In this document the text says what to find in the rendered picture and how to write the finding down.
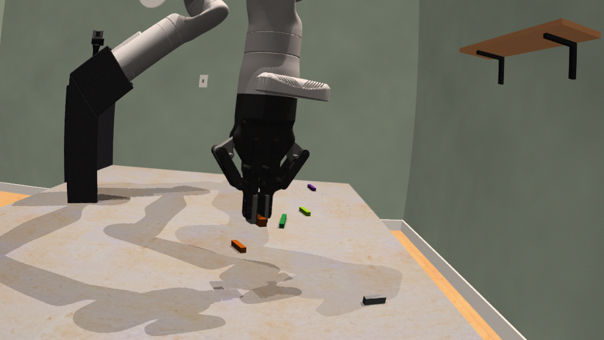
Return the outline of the orange rod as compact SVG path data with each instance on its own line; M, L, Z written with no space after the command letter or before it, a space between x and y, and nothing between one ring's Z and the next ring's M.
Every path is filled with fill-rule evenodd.
M256 225L259 227L266 227L267 219L258 214L258 217L256 218Z
M237 240L232 240L232 247L234 247L240 253L246 253L246 247Z

